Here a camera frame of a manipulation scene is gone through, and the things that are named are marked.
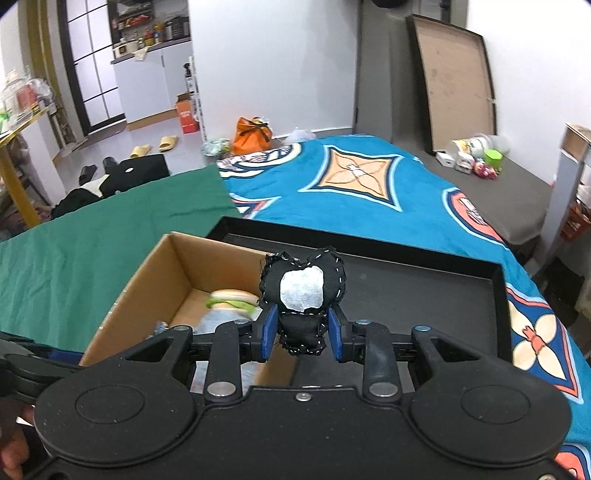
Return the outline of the person's left hand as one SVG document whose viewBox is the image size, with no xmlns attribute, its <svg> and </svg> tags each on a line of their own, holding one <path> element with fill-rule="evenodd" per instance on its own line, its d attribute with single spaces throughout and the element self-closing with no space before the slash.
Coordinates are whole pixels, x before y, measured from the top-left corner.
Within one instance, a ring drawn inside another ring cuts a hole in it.
<svg viewBox="0 0 591 480">
<path fill-rule="evenodd" d="M 22 426 L 17 419 L 28 425 L 34 423 L 34 408 L 20 401 L 1 398 L 1 468 L 4 475 L 13 480 L 22 479 L 23 464 L 29 459 L 30 449 Z"/>
</svg>

